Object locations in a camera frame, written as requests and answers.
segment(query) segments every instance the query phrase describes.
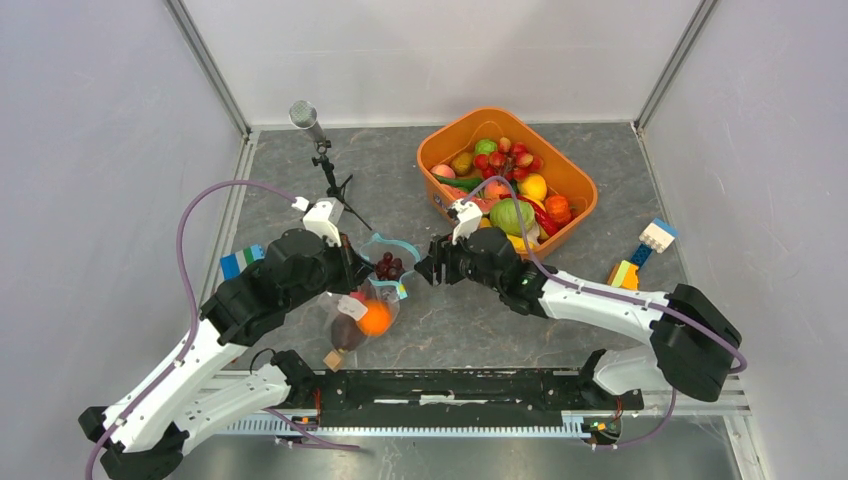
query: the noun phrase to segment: silver microphone grille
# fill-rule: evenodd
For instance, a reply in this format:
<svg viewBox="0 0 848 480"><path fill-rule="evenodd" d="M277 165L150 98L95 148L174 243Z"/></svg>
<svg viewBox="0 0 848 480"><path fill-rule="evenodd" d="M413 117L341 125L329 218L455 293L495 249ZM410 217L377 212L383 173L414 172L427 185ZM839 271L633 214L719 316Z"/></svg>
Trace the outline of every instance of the silver microphone grille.
<svg viewBox="0 0 848 480"><path fill-rule="evenodd" d="M289 109L289 120L297 128L309 128L318 121L318 111L306 100L298 100Z"/></svg>

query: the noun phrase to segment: green vegetable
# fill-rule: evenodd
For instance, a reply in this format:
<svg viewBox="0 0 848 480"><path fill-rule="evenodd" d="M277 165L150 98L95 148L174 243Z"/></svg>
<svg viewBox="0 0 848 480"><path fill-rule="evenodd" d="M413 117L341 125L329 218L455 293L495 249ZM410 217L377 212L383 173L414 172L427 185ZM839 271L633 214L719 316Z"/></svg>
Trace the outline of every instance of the green vegetable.
<svg viewBox="0 0 848 480"><path fill-rule="evenodd" d="M533 211L533 207L528 205L527 202L518 202L518 208L521 210L524 229L529 232L533 228L533 224L536 223L536 212ZM521 224L518 223L519 220L515 213L515 204L513 204L511 198L503 199L496 203L489 210L489 220L492 221L492 225L500 227L508 235L521 236Z"/></svg>
<svg viewBox="0 0 848 480"><path fill-rule="evenodd" d="M477 142L477 145L474 145L474 155L480 155L481 153L488 155L492 152L496 152L497 150L498 144L488 138L484 138Z"/></svg>
<svg viewBox="0 0 848 480"><path fill-rule="evenodd" d="M465 193L470 193L471 190L477 188L477 185L483 183L482 178L471 177L471 178L447 178L441 175L433 175L433 177L439 181L439 183L444 183L445 185L450 185L451 187L456 187L462 190Z"/></svg>

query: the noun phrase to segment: microphone stand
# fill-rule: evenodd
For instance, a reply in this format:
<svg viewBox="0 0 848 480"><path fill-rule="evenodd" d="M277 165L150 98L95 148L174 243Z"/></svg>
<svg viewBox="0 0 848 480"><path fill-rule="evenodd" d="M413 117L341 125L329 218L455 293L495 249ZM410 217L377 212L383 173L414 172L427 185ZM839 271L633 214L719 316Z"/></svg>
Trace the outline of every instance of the microphone stand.
<svg viewBox="0 0 848 480"><path fill-rule="evenodd" d="M363 225L368 227L368 230L374 230L371 228L371 225L368 225L362 217L356 213L356 210L351 207L344 198L345 188L347 188L348 182L353 178L353 174L348 175L344 182L342 182L341 186L336 185L336 175L333 173L333 170L336 168L335 165L330 162L330 158L327 157L327 149L332 147L333 145L330 143L330 140L323 140L320 142L315 142L315 151L318 153L318 158L312 157L312 165L318 166L321 165L321 169L324 170L324 176L327 177L327 183L330 184L330 187L327 189L327 196L337 199L344 205L344 209L346 212L350 212L362 222Z"/></svg>

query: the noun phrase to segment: white tag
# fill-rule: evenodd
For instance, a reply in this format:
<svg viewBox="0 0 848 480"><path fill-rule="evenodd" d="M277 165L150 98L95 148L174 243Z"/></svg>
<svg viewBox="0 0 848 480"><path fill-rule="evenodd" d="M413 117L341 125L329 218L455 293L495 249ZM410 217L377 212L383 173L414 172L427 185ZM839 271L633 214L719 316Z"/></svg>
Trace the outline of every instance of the white tag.
<svg viewBox="0 0 848 480"><path fill-rule="evenodd" d="M345 295L339 299L339 311L345 315L350 315L354 320L359 321L360 318L368 313L368 307L350 295Z"/></svg>

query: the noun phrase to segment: orange bin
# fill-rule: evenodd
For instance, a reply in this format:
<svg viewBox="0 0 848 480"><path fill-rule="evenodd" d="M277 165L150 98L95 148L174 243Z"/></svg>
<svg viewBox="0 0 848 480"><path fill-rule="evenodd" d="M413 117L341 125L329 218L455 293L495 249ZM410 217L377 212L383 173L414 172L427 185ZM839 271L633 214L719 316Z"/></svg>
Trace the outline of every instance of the orange bin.
<svg viewBox="0 0 848 480"><path fill-rule="evenodd" d="M440 163L450 163L462 152L473 152L477 141L489 138L497 141L507 137L513 142L524 142L530 153L541 155L544 165L538 172L548 184L548 194L565 195L576 209L575 218L555 235L533 251L544 258L565 243L583 220L595 209L598 189L583 170L560 153L527 124L506 110L494 107L479 108L427 137L418 147L418 168L427 180L427 197L448 221L448 207L453 198L442 184L430 174L430 169Z"/></svg>

